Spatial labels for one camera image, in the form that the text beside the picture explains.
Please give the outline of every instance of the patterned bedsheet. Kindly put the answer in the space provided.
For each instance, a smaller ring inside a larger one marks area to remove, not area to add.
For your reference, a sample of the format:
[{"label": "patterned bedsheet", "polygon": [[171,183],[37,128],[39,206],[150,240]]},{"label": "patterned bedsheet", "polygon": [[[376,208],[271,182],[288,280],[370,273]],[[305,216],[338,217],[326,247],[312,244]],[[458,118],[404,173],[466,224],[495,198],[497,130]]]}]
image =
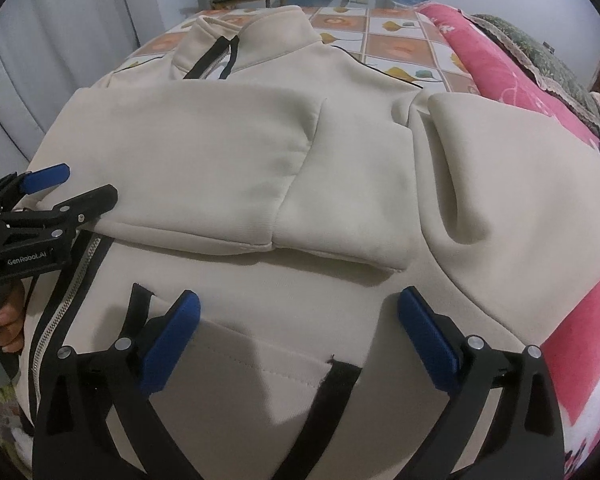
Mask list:
[{"label": "patterned bedsheet", "polygon": [[[243,25],[259,12],[262,10],[208,10],[202,14]],[[416,10],[313,7],[305,8],[304,12],[324,43],[347,50],[373,68],[434,91],[479,94],[464,60],[445,39],[450,30],[443,22],[438,23],[438,28],[432,19]],[[437,21],[431,12],[427,13]],[[191,23],[192,18],[189,18],[142,46],[125,60],[119,70],[174,50]],[[481,74],[480,78],[484,82],[486,76]],[[500,100],[491,95],[488,97]],[[535,99],[529,102],[522,107],[535,109],[536,106],[536,111],[554,115],[542,108],[544,104],[539,106]],[[583,134],[581,138],[585,140],[584,137],[589,136],[593,137],[589,132],[588,136]],[[571,473],[600,438],[600,284],[542,348],[560,401],[566,436],[565,468],[567,473]],[[0,390],[0,443],[15,461],[11,428],[18,425],[13,389]]]}]

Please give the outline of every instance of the gray curtain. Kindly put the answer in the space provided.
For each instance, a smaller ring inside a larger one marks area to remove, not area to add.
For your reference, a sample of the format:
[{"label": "gray curtain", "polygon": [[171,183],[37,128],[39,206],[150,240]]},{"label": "gray curtain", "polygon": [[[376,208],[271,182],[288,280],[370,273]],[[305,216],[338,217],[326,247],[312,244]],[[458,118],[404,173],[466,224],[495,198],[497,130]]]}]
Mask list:
[{"label": "gray curtain", "polygon": [[125,0],[7,0],[0,9],[0,177],[26,168],[76,89],[138,46]]}]

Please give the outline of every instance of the metal pin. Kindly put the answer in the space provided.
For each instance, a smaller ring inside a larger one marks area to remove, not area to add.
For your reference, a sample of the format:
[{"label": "metal pin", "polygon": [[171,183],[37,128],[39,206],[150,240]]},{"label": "metal pin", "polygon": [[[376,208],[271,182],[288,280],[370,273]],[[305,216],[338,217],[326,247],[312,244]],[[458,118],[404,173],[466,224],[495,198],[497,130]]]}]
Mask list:
[{"label": "metal pin", "polygon": [[67,357],[69,357],[69,355],[71,355],[73,348],[71,348],[70,346],[63,346],[61,349],[58,350],[58,359],[66,359]]},{"label": "metal pin", "polygon": [[131,339],[128,337],[121,337],[116,341],[114,346],[116,350],[126,350],[131,346]]},{"label": "metal pin", "polygon": [[481,337],[478,337],[477,335],[472,335],[467,340],[467,343],[474,350],[482,350],[484,348],[484,340]]},{"label": "metal pin", "polygon": [[535,359],[539,359],[542,357],[542,351],[536,345],[529,346],[526,351],[529,355]]}]

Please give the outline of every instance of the finger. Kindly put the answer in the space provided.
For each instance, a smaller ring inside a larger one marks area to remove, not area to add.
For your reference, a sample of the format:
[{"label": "finger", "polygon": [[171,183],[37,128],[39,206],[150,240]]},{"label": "finger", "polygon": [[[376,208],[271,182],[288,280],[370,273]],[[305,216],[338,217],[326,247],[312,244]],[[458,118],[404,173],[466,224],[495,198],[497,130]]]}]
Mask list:
[{"label": "finger", "polygon": [[13,352],[19,352],[23,348],[24,348],[24,334],[22,334],[22,332],[21,332],[20,335],[16,339],[11,341],[7,346],[3,346],[2,351],[11,354]]},{"label": "finger", "polygon": [[24,309],[24,285],[20,280],[13,282],[11,291],[0,309],[0,326],[16,321]]},{"label": "finger", "polygon": [[24,317],[21,316],[13,323],[0,327],[0,346],[5,346],[16,339],[18,334],[22,332],[23,326]]}]

